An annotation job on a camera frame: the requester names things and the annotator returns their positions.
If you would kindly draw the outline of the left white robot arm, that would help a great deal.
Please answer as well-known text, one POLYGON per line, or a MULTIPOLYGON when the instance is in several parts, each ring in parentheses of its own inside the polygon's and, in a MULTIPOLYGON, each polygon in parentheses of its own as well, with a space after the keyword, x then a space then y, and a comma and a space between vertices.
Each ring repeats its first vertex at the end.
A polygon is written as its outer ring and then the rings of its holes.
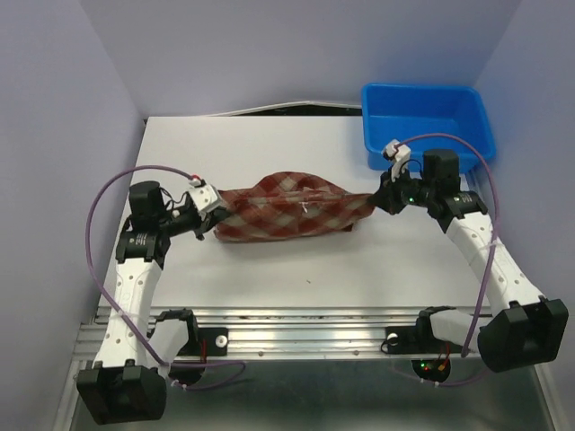
POLYGON ((171 239, 205 233, 227 218, 219 192, 200 178, 190 182, 179 207, 169 207, 157 181, 129 189, 130 214, 116 249, 116 283, 104 339, 76 388, 98 425, 157 420, 167 402, 167 384, 179 353, 204 358, 207 342, 190 309, 162 312, 148 326, 156 286, 171 239))

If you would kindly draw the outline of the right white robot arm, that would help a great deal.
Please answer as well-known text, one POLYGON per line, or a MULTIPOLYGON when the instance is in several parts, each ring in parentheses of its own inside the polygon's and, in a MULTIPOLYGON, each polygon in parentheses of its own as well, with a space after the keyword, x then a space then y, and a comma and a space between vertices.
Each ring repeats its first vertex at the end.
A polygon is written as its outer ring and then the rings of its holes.
POLYGON ((420 349, 443 342, 476 352, 487 367, 500 373, 556 359, 569 312, 560 299, 549 299, 523 273, 493 231, 494 223, 479 195, 461 188, 459 158, 449 149, 423 155, 420 177, 410 175, 408 146, 390 143, 383 151, 390 167, 369 202, 390 215, 407 206, 423 207, 459 249, 480 281, 489 319, 453 306, 420 312, 413 329, 420 349))

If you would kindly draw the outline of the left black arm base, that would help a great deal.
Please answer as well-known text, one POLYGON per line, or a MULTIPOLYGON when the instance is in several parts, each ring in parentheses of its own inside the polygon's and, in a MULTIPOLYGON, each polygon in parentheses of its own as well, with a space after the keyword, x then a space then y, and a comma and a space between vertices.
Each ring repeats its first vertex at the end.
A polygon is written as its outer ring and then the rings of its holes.
MULTIPOLYGON (((210 356, 227 355, 228 328, 199 328, 198 336, 188 341, 178 352, 178 356, 197 356, 197 362, 206 363, 210 356)), ((178 383, 191 385, 197 383, 206 368, 189 369, 182 366, 172 367, 169 377, 178 383)))

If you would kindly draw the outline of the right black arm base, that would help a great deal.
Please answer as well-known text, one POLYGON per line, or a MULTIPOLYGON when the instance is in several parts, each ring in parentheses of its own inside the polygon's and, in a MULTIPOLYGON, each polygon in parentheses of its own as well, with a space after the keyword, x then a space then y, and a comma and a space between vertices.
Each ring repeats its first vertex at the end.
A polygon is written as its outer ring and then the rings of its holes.
POLYGON ((411 367, 423 381, 444 383, 451 373, 451 344, 420 335, 415 327, 395 326, 386 330, 380 351, 391 356, 430 355, 411 360, 411 367))

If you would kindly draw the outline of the red plaid skirt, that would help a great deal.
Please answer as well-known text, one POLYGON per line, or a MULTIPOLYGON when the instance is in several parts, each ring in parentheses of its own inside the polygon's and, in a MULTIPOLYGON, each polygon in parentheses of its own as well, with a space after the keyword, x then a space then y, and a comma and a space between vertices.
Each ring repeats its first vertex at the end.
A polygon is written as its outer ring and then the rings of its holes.
POLYGON ((230 216, 217 224, 221 242, 273 242, 349 232, 371 216, 368 193, 351 193, 306 172, 275 172, 247 189, 222 190, 230 216))

